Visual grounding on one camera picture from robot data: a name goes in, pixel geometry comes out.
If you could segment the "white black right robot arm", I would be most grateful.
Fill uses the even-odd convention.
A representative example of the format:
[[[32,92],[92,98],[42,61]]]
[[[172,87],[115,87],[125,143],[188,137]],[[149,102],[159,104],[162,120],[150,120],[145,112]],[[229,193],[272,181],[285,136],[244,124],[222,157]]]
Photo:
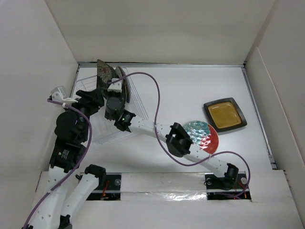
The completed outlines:
[[[239,169],[196,145],[179,123],[163,125],[145,120],[127,111],[118,97],[108,98],[105,106],[105,118],[113,120],[114,126],[120,131],[155,137],[160,144],[166,143],[170,156],[185,158],[205,167],[215,175],[223,190],[229,190],[237,183]]]

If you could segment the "black square floral plate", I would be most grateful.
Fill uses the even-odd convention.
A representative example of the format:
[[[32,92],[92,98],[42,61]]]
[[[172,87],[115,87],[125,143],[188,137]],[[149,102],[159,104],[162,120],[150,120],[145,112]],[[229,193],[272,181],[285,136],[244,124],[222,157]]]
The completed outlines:
[[[108,82],[111,82],[112,79],[118,78],[117,73],[115,70],[108,65],[107,63],[103,62],[102,60],[97,60],[97,88],[100,88],[100,91],[103,97],[106,99],[108,97],[108,87],[110,86]]]

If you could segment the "red teal round plate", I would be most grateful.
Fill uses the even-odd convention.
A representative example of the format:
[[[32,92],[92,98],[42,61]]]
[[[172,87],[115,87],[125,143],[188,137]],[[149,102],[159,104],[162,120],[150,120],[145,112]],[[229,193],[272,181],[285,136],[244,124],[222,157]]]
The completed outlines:
[[[190,121],[183,125],[195,145],[209,154],[216,152],[219,146],[219,137],[216,130],[203,121]]]

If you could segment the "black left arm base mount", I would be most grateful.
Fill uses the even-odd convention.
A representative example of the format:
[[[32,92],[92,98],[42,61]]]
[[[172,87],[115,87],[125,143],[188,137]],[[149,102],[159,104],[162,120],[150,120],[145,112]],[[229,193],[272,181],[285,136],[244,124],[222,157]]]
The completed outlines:
[[[117,201],[121,200],[122,175],[109,173],[101,186],[98,186],[89,196],[87,201]]]

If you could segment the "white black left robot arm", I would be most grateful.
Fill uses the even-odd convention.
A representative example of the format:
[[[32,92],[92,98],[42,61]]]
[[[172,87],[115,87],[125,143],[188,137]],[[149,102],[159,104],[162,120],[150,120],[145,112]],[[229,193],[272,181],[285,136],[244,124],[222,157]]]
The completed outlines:
[[[92,142],[90,116],[103,107],[104,98],[100,88],[79,90],[76,94],[78,98],[69,98],[64,88],[58,87],[47,100],[65,111],[56,120],[46,192],[31,210],[23,225],[25,229],[71,229],[89,195],[106,185],[103,167],[89,165],[78,175]]]

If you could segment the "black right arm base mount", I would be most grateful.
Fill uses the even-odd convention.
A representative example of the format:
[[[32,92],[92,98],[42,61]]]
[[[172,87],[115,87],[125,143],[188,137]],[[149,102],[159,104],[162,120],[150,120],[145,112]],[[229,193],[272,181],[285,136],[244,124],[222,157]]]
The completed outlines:
[[[205,174],[204,185],[206,186],[207,200],[251,200],[249,189],[247,189],[243,194],[240,194],[238,197],[233,197],[243,191],[247,181],[248,180],[245,173],[239,173],[237,180],[233,184],[224,183],[214,174]]]

